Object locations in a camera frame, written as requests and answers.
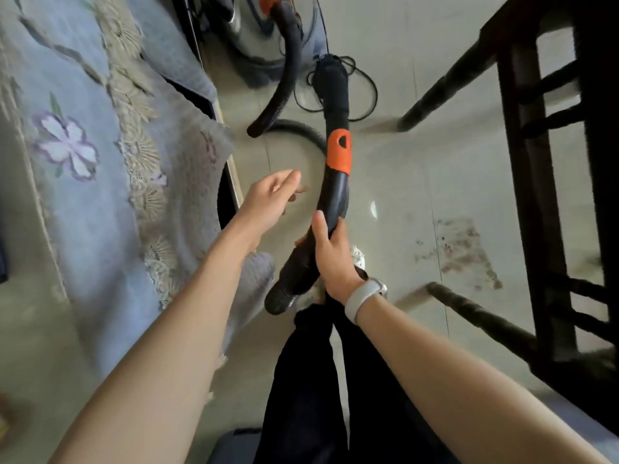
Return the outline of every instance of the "right hand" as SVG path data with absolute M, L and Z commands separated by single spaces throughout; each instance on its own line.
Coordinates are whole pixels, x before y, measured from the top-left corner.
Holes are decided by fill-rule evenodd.
M 318 210 L 311 220 L 311 228 L 316 238 L 316 264 L 327 293 L 345 305 L 354 290 L 364 283 L 352 261 L 346 222 L 344 218 L 337 220 L 337 227 L 329 240 L 324 213 Z

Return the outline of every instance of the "dark wooden furniture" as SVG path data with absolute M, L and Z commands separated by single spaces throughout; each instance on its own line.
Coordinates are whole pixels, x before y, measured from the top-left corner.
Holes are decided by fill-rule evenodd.
M 535 335 L 444 286 L 430 294 L 527 361 L 530 370 L 606 428 L 619 434 L 619 30 L 617 0 L 508 0 L 478 41 L 398 122 L 407 131 L 483 71 L 497 64 Z M 572 26 L 576 61 L 542 78 L 537 38 Z M 546 116 L 544 93 L 578 81 L 581 102 Z M 568 276 L 548 129 L 584 121 L 604 286 Z M 609 322 L 576 312 L 570 292 L 608 305 Z M 575 326 L 615 347 L 580 353 Z

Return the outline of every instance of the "smartwatch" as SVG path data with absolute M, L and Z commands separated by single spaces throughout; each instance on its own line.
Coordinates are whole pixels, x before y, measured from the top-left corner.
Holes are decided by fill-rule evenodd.
M 348 317 L 353 324 L 357 325 L 357 312 L 361 305 L 365 303 L 370 296 L 376 293 L 387 299 L 387 286 L 377 278 L 369 278 L 363 285 L 354 290 L 344 307 L 346 317 Z

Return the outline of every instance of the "floor stain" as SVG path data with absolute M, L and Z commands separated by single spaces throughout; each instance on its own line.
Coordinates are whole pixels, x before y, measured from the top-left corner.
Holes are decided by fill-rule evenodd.
M 471 218 L 438 219 L 435 230 L 441 272 L 466 275 L 475 291 L 503 288 Z

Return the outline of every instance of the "purple flower pattern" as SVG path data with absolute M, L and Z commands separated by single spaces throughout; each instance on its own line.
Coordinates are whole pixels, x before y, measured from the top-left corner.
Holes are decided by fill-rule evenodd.
M 46 135 L 35 143 L 35 150 L 48 161 L 64 166 L 69 163 L 73 177 L 77 180 L 91 180 L 98 164 L 97 149 L 87 141 L 82 126 L 70 117 L 59 118 L 46 112 L 35 117 L 35 124 Z

